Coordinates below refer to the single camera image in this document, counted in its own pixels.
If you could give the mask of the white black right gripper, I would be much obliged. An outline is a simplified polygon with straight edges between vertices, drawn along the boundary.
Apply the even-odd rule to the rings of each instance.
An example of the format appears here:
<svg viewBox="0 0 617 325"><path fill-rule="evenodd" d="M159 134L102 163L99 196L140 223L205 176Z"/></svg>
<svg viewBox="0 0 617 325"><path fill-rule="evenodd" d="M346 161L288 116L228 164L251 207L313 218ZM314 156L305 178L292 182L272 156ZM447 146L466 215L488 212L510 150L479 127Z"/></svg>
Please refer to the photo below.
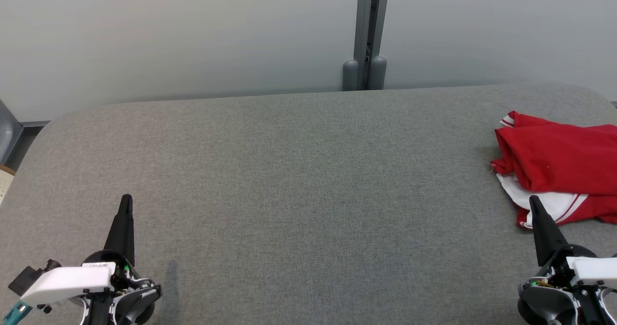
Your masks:
<svg viewBox="0 0 617 325"><path fill-rule="evenodd" d="M518 288L518 312L529 325L614 325L606 298L616 292L616 257L568 244L537 195L529 198L540 270Z"/></svg>

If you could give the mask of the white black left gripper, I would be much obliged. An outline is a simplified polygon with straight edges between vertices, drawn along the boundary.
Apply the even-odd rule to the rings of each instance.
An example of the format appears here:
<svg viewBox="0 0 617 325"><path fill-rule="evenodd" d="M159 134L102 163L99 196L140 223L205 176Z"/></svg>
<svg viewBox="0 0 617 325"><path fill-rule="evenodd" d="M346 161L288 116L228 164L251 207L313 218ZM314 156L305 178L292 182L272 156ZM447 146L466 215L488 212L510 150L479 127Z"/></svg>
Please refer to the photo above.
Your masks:
<svg viewBox="0 0 617 325"><path fill-rule="evenodd" d="M160 283L140 277L135 265L133 198L125 194L110 227L104 250L82 265L36 270L25 283L20 302L50 307L69 300L83 307L82 325L144 325L162 297Z"/></svg>

